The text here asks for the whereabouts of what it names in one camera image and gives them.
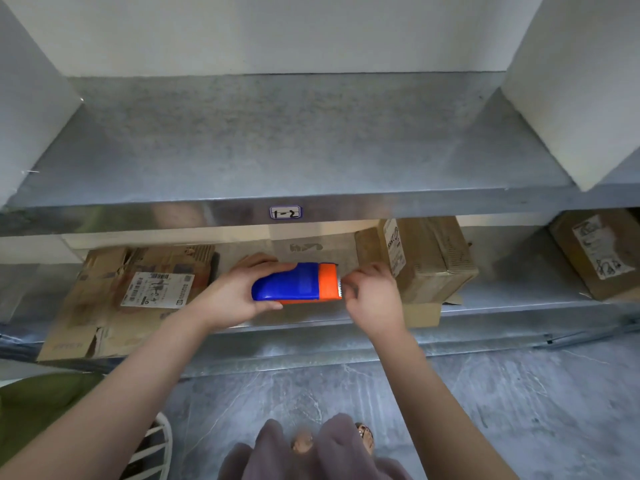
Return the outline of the person's left hand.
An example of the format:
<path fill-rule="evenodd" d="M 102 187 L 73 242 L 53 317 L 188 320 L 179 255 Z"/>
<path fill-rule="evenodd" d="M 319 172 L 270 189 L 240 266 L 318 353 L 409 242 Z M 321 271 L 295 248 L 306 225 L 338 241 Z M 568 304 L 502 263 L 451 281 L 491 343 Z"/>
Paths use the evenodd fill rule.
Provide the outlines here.
<path fill-rule="evenodd" d="M 274 256 L 257 253 L 243 257 L 227 273 L 220 275 L 184 311 L 208 331 L 231 328 L 263 312 L 254 312 L 252 286 L 260 278 L 289 271 L 295 263 L 279 262 Z"/>

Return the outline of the person's right hand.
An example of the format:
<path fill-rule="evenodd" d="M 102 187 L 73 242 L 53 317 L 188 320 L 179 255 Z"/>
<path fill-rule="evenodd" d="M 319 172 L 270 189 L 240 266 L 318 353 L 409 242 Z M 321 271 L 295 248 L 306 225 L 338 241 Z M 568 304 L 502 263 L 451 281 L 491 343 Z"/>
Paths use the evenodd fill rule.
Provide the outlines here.
<path fill-rule="evenodd" d="M 388 265 L 375 262 L 363 266 L 342 279 L 364 288 L 365 312 L 348 312 L 350 318 L 374 345 L 386 344 L 408 335 L 403 304 L 396 281 Z"/>

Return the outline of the blue and orange tape dispenser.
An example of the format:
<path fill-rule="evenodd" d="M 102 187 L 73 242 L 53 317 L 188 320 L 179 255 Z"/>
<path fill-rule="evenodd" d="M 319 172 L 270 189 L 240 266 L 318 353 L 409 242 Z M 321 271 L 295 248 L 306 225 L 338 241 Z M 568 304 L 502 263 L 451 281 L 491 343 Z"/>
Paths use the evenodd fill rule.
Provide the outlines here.
<path fill-rule="evenodd" d="M 252 286 L 252 298 L 254 301 L 277 301 L 283 305 L 341 300 L 338 265 L 297 263 L 292 270 L 258 279 Z"/>

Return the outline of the person's right forearm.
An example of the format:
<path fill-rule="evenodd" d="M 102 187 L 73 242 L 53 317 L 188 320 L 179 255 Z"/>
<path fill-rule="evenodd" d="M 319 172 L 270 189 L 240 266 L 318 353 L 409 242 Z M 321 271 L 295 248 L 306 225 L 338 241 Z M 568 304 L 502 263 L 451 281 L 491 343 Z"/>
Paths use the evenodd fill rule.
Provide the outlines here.
<path fill-rule="evenodd" d="M 367 331 L 428 480 L 518 480 L 403 322 Z"/>

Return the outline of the person's left forearm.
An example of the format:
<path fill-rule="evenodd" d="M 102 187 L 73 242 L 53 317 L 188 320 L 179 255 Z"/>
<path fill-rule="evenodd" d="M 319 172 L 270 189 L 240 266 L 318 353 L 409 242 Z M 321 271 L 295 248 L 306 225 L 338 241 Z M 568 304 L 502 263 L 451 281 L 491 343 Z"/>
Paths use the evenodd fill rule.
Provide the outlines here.
<path fill-rule="evenodd" d="M 0 480 L 117 480 L 217 325 L 212 301 L 171 315 L 91 393 L 0 468 Z"/>

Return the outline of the flat cardboard sheet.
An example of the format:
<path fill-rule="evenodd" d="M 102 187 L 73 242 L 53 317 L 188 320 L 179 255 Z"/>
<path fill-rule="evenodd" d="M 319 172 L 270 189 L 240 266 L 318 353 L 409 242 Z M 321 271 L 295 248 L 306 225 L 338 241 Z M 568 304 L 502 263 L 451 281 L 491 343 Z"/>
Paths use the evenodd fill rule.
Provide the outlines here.
<path fill-rule="evenodd" d="M 259 240 L 215 245 L 220 259 L 217 276 L 227 272 L 240 259 L 255 253 L 275 256 L 281 262 L 332 262 L 343 276 L 359 267 L 352 233 L 287 240 Z M 343 301 L 286 305 L 280 311 L 259 314 L 230 329 L 233 332 L 328 326 L 350 323 Z"/>

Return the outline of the tall brown cardboard box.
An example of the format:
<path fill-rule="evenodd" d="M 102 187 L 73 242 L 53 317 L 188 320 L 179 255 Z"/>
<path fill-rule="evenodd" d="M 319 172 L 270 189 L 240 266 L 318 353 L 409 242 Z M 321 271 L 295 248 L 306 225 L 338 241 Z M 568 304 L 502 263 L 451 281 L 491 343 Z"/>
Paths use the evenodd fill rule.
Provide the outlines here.
<path fill-rule="evenodd" d="M 439 325 L 444 304 L 479 274 L 454 216 L 382 219 L 355 233 L 358 263 L 386 263 L 396 280 L 407 328 Z"/>

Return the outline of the person's right sandalled foot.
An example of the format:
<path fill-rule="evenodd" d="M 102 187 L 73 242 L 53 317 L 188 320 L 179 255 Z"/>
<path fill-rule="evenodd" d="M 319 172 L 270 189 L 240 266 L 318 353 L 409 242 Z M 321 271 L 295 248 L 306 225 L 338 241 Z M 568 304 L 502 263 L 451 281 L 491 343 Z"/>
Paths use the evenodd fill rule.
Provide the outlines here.
<path fill-rule="evenodd" d="M 375 441 L 374 441 L 374 436 L 372 434 L 372 430 L 365 425 L 364 423 L 361 422 L 356 422 L 355 423 L 356 429 L 362 439 L 362 442 L 364 444 L 364 448 L 366 449 L 366 451 L 369 453 L 369 455 L 373 456 L 374 455 L 374 448 L 375 448 Z"/>

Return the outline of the flattened cardboard box with label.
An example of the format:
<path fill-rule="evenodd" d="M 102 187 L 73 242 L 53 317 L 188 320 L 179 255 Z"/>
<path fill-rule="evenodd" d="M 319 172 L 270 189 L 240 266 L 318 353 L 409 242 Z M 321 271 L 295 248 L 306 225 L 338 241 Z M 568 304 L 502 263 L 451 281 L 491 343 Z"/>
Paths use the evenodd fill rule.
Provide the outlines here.
<path fill-rule="evenodd" d="M 129 355 L 211 282 L 213 244 L 90 250 L 37 362 Z"/>

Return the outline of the galvanised metal shelf unit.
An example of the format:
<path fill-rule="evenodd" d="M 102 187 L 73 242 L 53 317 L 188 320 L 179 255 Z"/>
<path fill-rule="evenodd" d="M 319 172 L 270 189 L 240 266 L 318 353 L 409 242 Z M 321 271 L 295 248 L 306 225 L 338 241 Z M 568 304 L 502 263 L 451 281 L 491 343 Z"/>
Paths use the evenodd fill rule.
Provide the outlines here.
<path fill-rule="evenodd" d="M 78 78 L 82 105 L 0 210 L 0 356 L 34 361 L 91 248 L 299 239 L 383 217 L 460 216 L 480 276 L 428 355 L 571 346 L 640 331 L 598 303 L 544 229 L 640 203 L 640 164 L 583 192 L 502 94 L 500 73 Z M 270 206 L 300 205 L 298 220 Z"/>

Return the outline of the person's pale pink trousers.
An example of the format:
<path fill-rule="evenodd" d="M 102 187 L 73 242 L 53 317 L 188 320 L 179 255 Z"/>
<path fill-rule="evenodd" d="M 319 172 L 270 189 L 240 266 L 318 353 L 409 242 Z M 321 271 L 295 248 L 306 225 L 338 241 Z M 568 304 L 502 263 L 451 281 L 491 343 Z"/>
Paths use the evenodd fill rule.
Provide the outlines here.
<path fill-rule="evenodd" d="M 356 423 L 345 413 L 327 420 L 311 448 L 295 452 L 282 425 L 269 419 L 254 446 L 236 443 L 223 460 L 218 480 L 413 480 L 396 460 L 370 454 Z"/>

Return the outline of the green fabric bag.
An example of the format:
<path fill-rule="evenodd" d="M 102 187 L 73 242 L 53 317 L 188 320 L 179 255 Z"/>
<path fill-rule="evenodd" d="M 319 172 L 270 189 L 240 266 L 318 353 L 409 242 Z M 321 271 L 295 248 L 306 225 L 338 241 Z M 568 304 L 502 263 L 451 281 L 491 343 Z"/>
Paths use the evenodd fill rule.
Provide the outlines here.
<path fill-rule="evenodd" d="M 95 372 L 57 372 L 0 387 L 0 467 L 103 379 Z"/>

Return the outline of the small brown cardboard box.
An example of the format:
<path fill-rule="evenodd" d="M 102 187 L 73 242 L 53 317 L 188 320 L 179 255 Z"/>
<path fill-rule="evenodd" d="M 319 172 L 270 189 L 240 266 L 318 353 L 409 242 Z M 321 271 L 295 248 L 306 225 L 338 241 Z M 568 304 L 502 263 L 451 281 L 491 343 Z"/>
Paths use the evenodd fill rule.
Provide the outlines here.
<path fill-rule="evenodd" d="M 640 207 L 567 210 L 548 230 L 594 299 L 640 303 Z"/>

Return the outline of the white foam block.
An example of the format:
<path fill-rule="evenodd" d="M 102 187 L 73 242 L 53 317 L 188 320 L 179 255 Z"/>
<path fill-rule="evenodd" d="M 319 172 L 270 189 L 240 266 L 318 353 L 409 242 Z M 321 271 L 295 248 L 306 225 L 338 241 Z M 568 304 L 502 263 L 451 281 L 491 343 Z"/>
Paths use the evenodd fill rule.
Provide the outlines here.
<path fill-rule="evenodd" d="M 640 148 L 640 0 L 543 0 L 501 89 L 591 190 Z"/>

